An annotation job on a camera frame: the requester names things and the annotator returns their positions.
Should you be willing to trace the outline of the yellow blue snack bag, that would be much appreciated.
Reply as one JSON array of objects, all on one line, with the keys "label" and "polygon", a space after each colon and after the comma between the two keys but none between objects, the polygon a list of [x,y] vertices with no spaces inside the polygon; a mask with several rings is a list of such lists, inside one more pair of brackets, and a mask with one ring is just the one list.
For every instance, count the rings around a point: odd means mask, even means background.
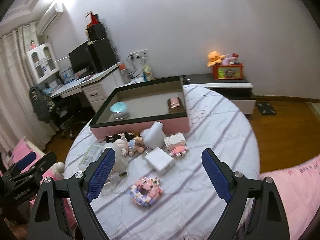
[{"label": "yellow blue snack bag", "polygon": [[143,79],[144,81],[151,81],[154,79],[151,67],[148,64],[143,66]]}]

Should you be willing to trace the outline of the black white low cabinet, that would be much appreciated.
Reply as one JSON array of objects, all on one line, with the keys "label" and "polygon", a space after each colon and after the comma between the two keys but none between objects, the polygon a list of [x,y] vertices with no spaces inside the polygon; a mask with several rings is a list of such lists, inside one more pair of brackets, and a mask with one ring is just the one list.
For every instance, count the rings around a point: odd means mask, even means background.
[{"label": "black white low cabinet", "polygon": [[191,83],[186,85],[198,85],[231,100],[245,115],[251,115],[254,111],[256,96],[252,93],[253,85],[244,78],[243,80],[216,80],[213,74],[184,75]]}]

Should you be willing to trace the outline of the black computer tower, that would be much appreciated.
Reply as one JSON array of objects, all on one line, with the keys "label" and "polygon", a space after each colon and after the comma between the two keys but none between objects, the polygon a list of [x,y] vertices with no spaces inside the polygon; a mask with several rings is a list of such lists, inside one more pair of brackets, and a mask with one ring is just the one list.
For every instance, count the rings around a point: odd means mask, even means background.
[{"label": "black computer tower", "polygon": [[117,63],[116,56],[108,38],[87,43],[95,72],[105,71]]}]

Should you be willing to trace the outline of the orange toy storage box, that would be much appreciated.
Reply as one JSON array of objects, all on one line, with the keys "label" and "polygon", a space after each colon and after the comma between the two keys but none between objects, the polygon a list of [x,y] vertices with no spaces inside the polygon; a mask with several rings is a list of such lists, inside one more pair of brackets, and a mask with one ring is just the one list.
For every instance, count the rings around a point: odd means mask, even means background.
[{"label": "orange toy storage box", "polygon": [[212,72],[216,80],[243,80],[243,64],[214,65]]}]

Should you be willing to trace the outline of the white striped table cloth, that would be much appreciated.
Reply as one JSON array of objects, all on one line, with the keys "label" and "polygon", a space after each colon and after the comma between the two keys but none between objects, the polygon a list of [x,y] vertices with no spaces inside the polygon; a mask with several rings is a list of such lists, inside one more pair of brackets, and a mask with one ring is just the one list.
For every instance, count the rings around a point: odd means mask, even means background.
[{"label": "white striped table cloth", "polygon": [[190,132],[185,157],[160,177],[163,196],[152,207],[133,203],[130,187],[156,172],[140,155],[129,161],[128,174],[110,193],[91,206],[110,239],[206,239],[225,208],[208,178],[202,151],[210,148],[234,171],[257,179],[258,143],[246,116],[217,92],[184,86]]}]

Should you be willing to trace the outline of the white power adapter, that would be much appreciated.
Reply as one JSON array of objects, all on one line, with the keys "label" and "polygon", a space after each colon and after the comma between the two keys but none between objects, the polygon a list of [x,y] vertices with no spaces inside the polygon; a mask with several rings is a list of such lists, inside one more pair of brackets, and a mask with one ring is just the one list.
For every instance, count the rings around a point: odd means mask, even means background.
[{"label": "white power adapter", "polygon": [[159,147],[149,152],[145,156],[145,160],[161,176],[175,165],[174,158]]}]

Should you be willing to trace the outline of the black computer monitor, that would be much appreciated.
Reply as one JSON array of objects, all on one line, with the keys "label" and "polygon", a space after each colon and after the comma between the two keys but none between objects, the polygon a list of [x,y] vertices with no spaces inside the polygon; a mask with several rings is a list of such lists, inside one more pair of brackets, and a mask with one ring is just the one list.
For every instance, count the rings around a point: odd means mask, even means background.
[{"label": "black computer monitor", "polygon": [[75,75],[81,74],[84,75],[92,74],[94,72],[94,68],[92,65],[91,55],[88,51],[87,42],[84,42],[69,54],[69,60],[72,65],[72,70]]}]

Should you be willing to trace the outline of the orange octopus plush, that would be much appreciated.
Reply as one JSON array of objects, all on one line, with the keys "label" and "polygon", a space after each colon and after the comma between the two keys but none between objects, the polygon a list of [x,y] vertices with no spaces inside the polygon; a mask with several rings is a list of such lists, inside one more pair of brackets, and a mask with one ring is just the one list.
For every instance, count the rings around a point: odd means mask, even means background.
[{"label": "orange octopus plush", "polygon": [[227,55],[220,54],[217,51],[211,51],[208,54],[207,67],[210,68],[212,66],[215,66],[216,64],[221,64],[226,57]]}]

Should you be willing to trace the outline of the white air conditioner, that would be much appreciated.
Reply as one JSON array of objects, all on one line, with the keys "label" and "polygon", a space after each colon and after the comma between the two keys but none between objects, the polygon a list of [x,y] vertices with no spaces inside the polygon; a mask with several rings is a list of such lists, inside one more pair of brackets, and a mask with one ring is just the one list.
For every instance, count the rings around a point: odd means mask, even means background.
[{"label": "white air conditioner", "polygon": [[51,24],[64,12],[62,2],[53,2],[36,26],[38,35],[44,35]]}]

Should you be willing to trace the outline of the pink block donut toy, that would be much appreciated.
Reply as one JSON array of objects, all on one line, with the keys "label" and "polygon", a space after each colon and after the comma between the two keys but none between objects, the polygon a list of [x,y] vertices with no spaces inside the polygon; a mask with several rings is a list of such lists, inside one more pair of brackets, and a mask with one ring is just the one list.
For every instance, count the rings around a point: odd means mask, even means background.
[{"label": "pink block donut toy", "polygon": [[130,187],[132,201],[142,207],[150,207],[157,203],[163,195],[158,177],[142,177]]}]

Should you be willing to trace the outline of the small doll figurine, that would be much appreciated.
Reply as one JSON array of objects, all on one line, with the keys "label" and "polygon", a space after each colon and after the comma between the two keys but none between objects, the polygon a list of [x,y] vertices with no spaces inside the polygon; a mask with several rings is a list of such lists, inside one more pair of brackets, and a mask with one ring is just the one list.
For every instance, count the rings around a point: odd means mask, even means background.
[{"label": "small doll figurine", "polygon": [[120,136],[120,150],[124,157],[133,157],[136,153],[142,154],[145,151],[142,137],[134,137],[127,140],[125,133]]}]

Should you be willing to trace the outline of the pink bedding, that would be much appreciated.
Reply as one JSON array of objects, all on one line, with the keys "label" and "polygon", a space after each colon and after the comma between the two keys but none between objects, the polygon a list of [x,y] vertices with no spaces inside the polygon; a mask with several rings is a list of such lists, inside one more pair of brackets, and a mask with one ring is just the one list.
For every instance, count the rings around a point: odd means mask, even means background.
[{"label": "pink bedding", "polygon": [[291,168],[265,172],[276,184],[289,225],[290,238],[298,239],[319,209],[319,155]]}]

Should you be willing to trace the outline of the dental flossers plastic box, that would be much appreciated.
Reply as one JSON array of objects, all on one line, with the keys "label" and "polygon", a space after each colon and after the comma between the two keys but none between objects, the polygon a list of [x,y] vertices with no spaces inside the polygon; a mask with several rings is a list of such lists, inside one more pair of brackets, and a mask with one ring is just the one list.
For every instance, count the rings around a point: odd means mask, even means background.
[{"label": "dental flossers plastic box", "polygon": [[89,147],[87,152],[84,154],[80,163],[78,165],[78,169],[80,171],[84,171],[90,163],[96,161],[102,154],[104,148],[103,143],[94,143]]}]

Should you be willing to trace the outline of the clear glass perfume bottle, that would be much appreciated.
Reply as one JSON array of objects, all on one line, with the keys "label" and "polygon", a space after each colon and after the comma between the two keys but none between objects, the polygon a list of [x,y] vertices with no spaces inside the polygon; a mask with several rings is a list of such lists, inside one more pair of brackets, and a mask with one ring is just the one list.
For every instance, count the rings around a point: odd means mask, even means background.
[{"label": "clear glass perfume bottle", "polygon": [[103,185],[103,188],[101,190],[101,194],[103,196],[109,194],[110,192],[113,191],[113,189],[121,182],[121,180],[123,178],[125,178],[127,176],[127,172],[123,171],[123,172],[113,172],[111,173],[106,182]]}]

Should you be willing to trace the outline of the black small device on cabinet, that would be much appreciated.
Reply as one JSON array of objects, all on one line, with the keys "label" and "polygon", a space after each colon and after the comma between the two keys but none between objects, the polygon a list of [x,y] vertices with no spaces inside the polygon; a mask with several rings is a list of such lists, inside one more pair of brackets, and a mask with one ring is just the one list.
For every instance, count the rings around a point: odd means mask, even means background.
[{"label": "black small device on cabinet", "polygon": [[186,77],[184,77],[183,78],[183,83],[186,85],[186,84],[189,84],[189,83],[191,83],[191,80],[189,79],[189,78],[186,78]]}]

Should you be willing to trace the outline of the white round plush figurine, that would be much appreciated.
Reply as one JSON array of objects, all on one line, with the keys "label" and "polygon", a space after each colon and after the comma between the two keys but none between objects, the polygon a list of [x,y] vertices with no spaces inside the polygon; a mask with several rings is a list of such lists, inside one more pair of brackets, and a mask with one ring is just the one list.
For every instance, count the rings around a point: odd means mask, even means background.
[{"label": "white round plush figurine", "polygon": [[115,152],[116,160],[112,168],[113,172],[120,173],[125,171],[126,168],[128,167],[129,159],[125,154],[126,148],[123,148],[123,146],[124,146],[123,143],[116,144],[115,142],[107,142],[104,144],[102,148],[102,152],[104,152],[104,150],[106,150],[107,148],[111,148]]}]

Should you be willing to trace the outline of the black office chair with clothes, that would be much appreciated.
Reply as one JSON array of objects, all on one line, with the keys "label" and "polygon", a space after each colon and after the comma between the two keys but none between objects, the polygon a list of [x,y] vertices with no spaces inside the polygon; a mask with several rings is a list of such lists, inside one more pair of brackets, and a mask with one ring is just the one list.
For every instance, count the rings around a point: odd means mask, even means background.
[{"label": "black office chair with clothes", "polygon": [[77,98],[54,101],[36,85],[30,87],[29,98],[37,118],[47,124],[52,121],[62,131],[62,138],[65,138],[69,131],[69,137],[73,140],[73,127],[87,124],[85,120],[81,119],[82,107]]}]

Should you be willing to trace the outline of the orange cap water bottle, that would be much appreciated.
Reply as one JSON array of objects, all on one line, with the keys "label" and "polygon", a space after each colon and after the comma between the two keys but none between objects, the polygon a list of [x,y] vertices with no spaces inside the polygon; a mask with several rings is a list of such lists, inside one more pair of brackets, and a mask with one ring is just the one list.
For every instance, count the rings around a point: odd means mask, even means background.
[{"label": "orange cap water bottle", "polygon": [[126,68],[125,64],[124,63],[121,63],[119,65],[119,71],[120,71],[120,74],[121,74],[121,78],[123,80],[123,83],[127,84],[130,82],[130,74],[129,74],[129,71],[128,69]]}]

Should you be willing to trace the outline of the white computer desk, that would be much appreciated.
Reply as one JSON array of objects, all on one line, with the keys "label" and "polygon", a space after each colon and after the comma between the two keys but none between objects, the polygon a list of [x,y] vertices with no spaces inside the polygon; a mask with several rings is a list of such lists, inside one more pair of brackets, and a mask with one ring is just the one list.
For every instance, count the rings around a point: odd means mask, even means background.
[{"label": "white computer desk", "polygon": [[97,112],[114,89],[124,85],[119,69],[121,64],[120,61],[103,72],[62,85],[49,97],[67,98],[83,92],[93,110]]}]

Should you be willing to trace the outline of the beige window curtain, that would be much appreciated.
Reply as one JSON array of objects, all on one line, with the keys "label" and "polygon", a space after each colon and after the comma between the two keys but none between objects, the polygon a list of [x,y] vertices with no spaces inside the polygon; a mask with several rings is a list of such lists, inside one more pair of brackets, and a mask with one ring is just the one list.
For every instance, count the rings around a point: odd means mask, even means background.
[{"label": "beige window curtain", "polygon": [[38,120],[29,98],[35,84],[27,59],[31,41],[39,44],[35,22],[1,37],[1,151],[13,150],[23,137],[44,150],[57,132],[53,122]]}]

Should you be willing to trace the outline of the black flower hair clip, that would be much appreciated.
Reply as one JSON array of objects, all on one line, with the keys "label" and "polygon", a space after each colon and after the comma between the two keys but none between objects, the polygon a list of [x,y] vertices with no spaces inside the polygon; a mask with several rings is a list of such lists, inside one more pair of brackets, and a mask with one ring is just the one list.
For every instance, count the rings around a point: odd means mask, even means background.
[{"label": "black flower hair clip", "polygon": [[105,142],[115,142],[116,140],[121,139],[127,142],[131,140],[135,140],[138,143],[143,143],[142,137],[139,137],[137,134],[132,132],[124,132],[124,133],[115,133],[113,135],[107,135],[104,139]]}]

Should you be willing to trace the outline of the white wall power outlet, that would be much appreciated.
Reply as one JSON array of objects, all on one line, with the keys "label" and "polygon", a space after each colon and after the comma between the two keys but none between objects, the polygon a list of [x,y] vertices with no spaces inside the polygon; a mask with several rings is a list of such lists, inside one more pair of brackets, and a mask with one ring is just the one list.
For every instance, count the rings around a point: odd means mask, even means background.
[{"label": "white wall power outlet", "polygon": [[142,49],[142,50],[138,50],[138,51],[129,53],[127,57],[129,59],[138,59],[140,57],[148,57],[148,56],[149,56],[148,50],[147,49]]}]

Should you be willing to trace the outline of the pink white block figure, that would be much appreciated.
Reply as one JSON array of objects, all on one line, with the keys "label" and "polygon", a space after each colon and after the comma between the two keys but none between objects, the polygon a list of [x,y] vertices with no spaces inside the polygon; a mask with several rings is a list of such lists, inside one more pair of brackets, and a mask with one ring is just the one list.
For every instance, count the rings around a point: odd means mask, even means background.
[{"label": "pink white block figure", "polygon": [[167,148],[168,154],[173,158],[184,157],[188,151],[186,139],[181,132],[165,137],[164,143]]}]

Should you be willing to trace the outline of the black speaker with red item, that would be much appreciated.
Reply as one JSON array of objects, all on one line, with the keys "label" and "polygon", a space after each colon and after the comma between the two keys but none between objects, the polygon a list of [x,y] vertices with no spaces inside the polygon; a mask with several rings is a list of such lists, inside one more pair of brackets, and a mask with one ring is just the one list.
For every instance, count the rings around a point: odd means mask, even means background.
[{"label": "black speaker with red item", "polygon": [[90,41],[94,42],[107,38],[104,25],[99,21],[98,14],[93,14],[92,11],[88,12],[85,18],[89,18],[89,23],[86,25],[86,34]]}]

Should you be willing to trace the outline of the pink black storage tray box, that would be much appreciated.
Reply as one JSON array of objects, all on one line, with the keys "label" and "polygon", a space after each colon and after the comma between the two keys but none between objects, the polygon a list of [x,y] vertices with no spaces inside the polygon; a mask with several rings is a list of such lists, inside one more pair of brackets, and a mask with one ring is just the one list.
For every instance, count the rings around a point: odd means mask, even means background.
[{"label": "pink black storage tray box", "polygon": [[[89,127],[97,139],[105,139],[107,135],[114,133],[139,133],[150,128],[156,121],[163,124],[165,134],[189,132],[185,95],[181,76],[118,87],[99,108]],[[169,114],[167,100],[172,97],[179,97],[182,100],[184,112]],[[130,116],[123,120],[115,120],[110,107],[120,101],[126,103]]]}]

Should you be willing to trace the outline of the rose gold cylindrical container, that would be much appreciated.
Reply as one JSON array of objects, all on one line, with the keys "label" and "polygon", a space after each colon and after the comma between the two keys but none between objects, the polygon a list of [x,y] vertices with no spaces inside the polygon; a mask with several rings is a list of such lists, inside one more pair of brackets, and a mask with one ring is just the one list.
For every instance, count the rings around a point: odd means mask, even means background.
[{"label": "rose gold cylindrical container", "polygon": [[182,113],[185,107],[179,97],[172,97],[167,100],[169,114]]}]

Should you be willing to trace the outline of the teal lid glass jar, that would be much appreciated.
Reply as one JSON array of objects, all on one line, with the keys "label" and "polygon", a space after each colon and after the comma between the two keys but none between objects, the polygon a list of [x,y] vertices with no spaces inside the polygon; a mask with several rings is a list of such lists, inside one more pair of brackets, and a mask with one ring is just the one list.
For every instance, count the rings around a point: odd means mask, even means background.
[{"label": "teal lid glass jar", "polygon": [[127,110],[126,103],[120,101],[116,102],[110,107],[110,111],[115,120],[123,120],[130,116],[130,113]]}]

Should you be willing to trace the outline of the black bathroom scale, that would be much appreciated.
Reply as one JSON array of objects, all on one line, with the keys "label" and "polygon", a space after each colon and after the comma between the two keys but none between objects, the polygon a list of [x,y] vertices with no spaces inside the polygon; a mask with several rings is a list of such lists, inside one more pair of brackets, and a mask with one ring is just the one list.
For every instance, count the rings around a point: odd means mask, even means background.
[{"label": "black bathroom scale", "polygon": [[276,111],[269,102],[256,102],[256,107],[261,115],[276,115]]}]

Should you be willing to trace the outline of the white glass door cabinet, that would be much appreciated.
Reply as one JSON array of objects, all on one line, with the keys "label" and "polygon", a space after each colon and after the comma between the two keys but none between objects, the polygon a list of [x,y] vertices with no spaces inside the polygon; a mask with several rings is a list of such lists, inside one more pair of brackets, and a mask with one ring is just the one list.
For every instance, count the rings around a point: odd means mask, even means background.
[{"label": "white glass door cabinet", "polygon": [[50,43],[41,44],[28,51],[27,57],[36,84],[43,82],[60,70]]}]

